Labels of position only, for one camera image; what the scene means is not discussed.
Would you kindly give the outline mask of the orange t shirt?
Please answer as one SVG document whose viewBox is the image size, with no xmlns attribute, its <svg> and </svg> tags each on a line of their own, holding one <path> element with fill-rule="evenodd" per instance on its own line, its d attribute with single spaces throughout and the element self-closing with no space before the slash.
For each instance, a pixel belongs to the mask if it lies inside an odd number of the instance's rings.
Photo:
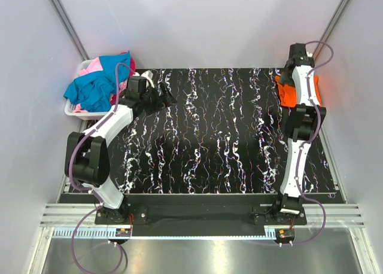
<svg viewBox="0 0 383 274">
<path fill-rule="evenodd" d="M 278 96 L 281 101 L 281 105 L 284 107 L 293 108 L 297 104 L 297 96 L 296 96 L 296 89 L 293 86 L 289 86 L 288 84 L 282 85 L 280 83 L 281 77 L 276 75 L 275 76 L 275 82 L 278 88 Z M 322 106 L 320 91 L 318 88 L 318 80 L 319 76 L 314 76 L 314 85 L 315 85 L 315 93 L 316 97 L 320 103 L 320 106 Z"/>
</svg>

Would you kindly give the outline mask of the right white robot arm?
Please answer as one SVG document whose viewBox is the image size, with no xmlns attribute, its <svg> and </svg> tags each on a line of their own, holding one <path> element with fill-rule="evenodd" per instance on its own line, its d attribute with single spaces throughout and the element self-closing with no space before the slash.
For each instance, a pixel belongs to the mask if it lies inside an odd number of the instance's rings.
<svg viewBox="0 0 383 274">
<path fill-rule="evenodd" d="M 288 157 L 273 220 L 289 224 L 303 214 L 303 177 L 312 141 L 318 135 L 326 109 L 318 95 L 318 77 L 314 74 L 314 59 L 306 45 L 290 46 L 288 60 L 280 76 L 275 77 L 281 106 L 290 110 L 285 122 Z"/>
</svg>

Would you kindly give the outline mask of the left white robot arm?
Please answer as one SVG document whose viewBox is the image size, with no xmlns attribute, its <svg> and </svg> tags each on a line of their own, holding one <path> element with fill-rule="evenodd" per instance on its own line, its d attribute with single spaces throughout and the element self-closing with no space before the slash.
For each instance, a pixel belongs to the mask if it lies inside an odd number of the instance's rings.
<svg viewBox="0 0 383 274">
<path fill-rule="evenodd" d="M 132 219 L 126 196 L 110 177 L 108 146 L 142 113 L 151 115 L 177 104 L 169 89 L 143 76 L 129 82 L 116 104 L 105 116 L 83 132 L 72 132 L 67 139 L 65 175 L 72 187 L 86 191 L 99 201 L 98 214 L 117 224 Z"/>
</svg>

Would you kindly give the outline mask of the black marble pattern mat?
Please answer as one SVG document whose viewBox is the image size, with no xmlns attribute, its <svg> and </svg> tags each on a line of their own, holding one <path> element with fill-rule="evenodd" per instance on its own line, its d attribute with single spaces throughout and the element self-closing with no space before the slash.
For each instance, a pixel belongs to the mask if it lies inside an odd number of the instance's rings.
<svg viewBox="0 0 383 274">
<path fill-rule="evenodd" d="M 288 145 L 277 68 L 154 69 L 176 105 L 138 117 L 110 144 L 125 194 L 276 193 Z"/>
</svg>

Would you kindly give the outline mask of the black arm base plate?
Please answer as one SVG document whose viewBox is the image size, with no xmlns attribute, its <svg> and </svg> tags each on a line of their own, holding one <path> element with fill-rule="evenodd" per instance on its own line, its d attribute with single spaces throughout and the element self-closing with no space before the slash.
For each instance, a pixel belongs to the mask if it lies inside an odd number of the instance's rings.
<svg viewBox="0 0 383 274">
<path fill-rule="evenodd" d="M 96 224 L 145 225 L 157 221 L 233 221 L 257 226 L 305 226 L 304 211 L 298 215 L 277 214 L 269 205 L 180 204 L 143 205 L 125 204 L 118 210 L 102 208 L 96 213 Z"/>
</svg>

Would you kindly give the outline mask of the aluminium front rail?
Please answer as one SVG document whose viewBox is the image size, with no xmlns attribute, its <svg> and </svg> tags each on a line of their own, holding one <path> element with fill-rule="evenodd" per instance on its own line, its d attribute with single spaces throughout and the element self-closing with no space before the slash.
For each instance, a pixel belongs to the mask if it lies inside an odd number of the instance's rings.
<svg viewBox="0 0 383 274">
<path fill-rule="evenodd" d="M 326 219 L 326 227 L 363 227 L 364 222 L 357 205 L 325 204 L 324 211 L 317 205 L 305 204 L 296 217 L 277 218 L 269 205 L 144 205 L 133 204 L 124 214 L 106 209 L 94 211 L 91 204 L 49 204 L 45 207 L 41 226 L 73 226 L 88 212 L 85 224 L 112 225 L 132 222 L 148 225 L 156 221 L 182 222 L 240 222 L 257 226 L 309 226 L 319 227 Z"/>
</svg>

